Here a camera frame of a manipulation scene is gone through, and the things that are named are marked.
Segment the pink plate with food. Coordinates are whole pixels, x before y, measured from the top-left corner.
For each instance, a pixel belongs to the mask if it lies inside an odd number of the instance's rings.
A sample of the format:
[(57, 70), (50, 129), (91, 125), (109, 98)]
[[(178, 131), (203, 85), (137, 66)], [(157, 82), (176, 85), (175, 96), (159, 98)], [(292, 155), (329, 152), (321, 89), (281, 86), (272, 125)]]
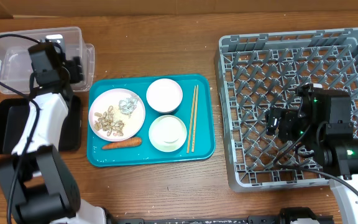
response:
[[(137, 108), (131, 116), (119, 111), (119, 101), (138, 97)], [(117, 142), (129, 139), (145, 121), (145, 106), (140, 96), (124, 88), (108, 90), (97, 96), (90, 105), (88, 121), (91, 130), (103, 140)]]

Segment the foil ball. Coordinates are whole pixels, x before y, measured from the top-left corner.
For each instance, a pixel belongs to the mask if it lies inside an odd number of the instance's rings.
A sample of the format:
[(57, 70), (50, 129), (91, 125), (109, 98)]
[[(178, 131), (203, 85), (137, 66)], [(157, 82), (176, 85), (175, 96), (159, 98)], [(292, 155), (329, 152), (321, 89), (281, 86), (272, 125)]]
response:
[(138, 97), (131, 96), (119, 101), (119, 111), (127, 116), (131, 116), (137, 108)]

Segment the pale green bowl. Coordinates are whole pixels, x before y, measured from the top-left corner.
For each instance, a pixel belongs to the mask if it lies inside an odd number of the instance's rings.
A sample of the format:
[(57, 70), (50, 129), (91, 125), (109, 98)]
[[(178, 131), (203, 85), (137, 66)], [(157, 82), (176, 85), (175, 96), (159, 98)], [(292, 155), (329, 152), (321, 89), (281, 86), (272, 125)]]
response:
[(181, 148), (187, 139), (184, 122), (173, 115), (163, 115), (155, 119), (149, 128), (149, 140), (161, 152), (174, 152)]

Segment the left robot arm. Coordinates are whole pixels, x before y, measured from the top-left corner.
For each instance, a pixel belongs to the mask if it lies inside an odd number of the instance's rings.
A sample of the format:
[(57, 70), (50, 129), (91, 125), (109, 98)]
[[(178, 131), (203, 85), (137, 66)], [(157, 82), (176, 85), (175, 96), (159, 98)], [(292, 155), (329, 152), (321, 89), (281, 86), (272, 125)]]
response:
[(102, 207), (81, 199), (78, 185), (58, 148), (73, 99), (70, 73), (57, 43), (29, 49), (33, 73), (29, 114), (11, 155), (0, 159), (0, 187), (7, 200), (7, 222), (111, 223)]

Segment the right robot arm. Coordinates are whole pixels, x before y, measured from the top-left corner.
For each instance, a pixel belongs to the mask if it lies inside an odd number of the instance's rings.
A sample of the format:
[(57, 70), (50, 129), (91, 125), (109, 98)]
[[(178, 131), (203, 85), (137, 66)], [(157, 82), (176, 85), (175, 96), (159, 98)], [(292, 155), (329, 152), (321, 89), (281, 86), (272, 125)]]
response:
[(266, 133), (291, 142), (272, 165), (308, 172), (302, 164), (285, 165), (281, 159), (290, 151), (312, 158), (319, 165), (312, 172), (329, 180), (342, 220), (358, 223), (358, 138), (354, 137), (351, 96), (315, 83), (299, 86), (295, 93), (301, 98), (297, 109), (273, 106), (265, 115)]

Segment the grey dishwasher rack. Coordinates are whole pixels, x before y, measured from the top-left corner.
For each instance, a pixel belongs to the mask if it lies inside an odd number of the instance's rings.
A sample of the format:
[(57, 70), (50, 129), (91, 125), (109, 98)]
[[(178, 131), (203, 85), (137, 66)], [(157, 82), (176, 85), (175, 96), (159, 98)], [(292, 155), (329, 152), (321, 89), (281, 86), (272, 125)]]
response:
[(327, 185), (310, 151), (265, 132), (265, 112), (295, 109), (295, 89), (319, 83), (352, 98), (358, 138), (358, 28), (225, 35), (215, 62), (227, 179), (235, 192)]

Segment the teal plastic tray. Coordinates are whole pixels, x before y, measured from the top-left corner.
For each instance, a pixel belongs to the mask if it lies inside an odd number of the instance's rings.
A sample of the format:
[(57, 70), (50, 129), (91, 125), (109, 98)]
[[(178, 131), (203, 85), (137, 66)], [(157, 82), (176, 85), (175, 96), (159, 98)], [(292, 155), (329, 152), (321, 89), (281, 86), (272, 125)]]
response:
[(133, 166), (180, 161), (197, 161), (212, 156), (216, 148), (213, 111), (208, 80), (200, 74), (170, 75), (167, 78), (176, 81), (183, 90), (183, 99), (172, 115), (181, 119), (188, 128), (191, 117), (191, 104), (194, 86), (199, 86), (198, 110), (196, 120), (195, 151), (187, 153), (187, 144), (173, 152), (156, 149), (149, 140), (149, 128), (152, 122), (162, 114), (153, 110), (146, 100), (149, 85), (161, 79), (159, 77), (137, 77), (107, 79), (96, 82), (89, 91), (89, 105), (96, 102), (99, 95), (109, 90), (123, 88), (134, 92), (145, 106), (145, 119), (136, 136), (142, 139), (137, 147), (103, 150), (110, 143), (93, 131), (94, 121), (88, 120), (87, 158), (96, 167)]

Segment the clear plastic bin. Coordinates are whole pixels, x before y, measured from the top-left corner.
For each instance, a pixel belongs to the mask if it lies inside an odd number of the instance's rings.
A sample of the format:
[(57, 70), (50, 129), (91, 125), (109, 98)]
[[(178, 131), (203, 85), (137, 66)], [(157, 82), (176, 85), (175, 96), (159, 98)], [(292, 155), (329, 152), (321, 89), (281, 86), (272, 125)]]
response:
[[(50, 29), (34, 29), (15, 31), (23, 35), (44, 41), (57, 42), (66, 53), (66, 59), (81, 58), (83, 81), (72, 84), (75, 92), (88, 91), (94, 78), (95, 52), (92, 44), (85, 43), (79, 27), (59, 27)], [(29, 77), (32, 73), (31, 59), (28, 48), (35, 43), (17, 37), (0, 39), (0, 82), (23, 93), (29, 93)]]

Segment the black tray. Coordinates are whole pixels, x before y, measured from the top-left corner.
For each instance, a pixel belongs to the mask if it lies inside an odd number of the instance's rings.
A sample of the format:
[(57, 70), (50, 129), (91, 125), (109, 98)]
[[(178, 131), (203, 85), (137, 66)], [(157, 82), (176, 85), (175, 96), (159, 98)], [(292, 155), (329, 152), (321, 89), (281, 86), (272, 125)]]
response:
[[(0, 102), (0, 154), (10, 154), (19, 142), (29, 115), (29, 102), (23, 98)], [(60, 135), (59, 151), (76, 151), (81, 144), (82, 107), (74, 96)]]

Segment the orange carrot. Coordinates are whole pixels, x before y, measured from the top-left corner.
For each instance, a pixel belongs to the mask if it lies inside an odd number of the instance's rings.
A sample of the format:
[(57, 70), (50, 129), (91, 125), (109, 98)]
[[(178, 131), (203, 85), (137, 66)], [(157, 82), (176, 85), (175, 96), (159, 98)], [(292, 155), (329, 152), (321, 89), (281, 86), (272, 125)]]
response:
[(125, 147), (137, 147), (142, 144), (140, 137), (129, 138), (123, 141), (112, 142), (102, 147), (102, 150), (120, 149)]

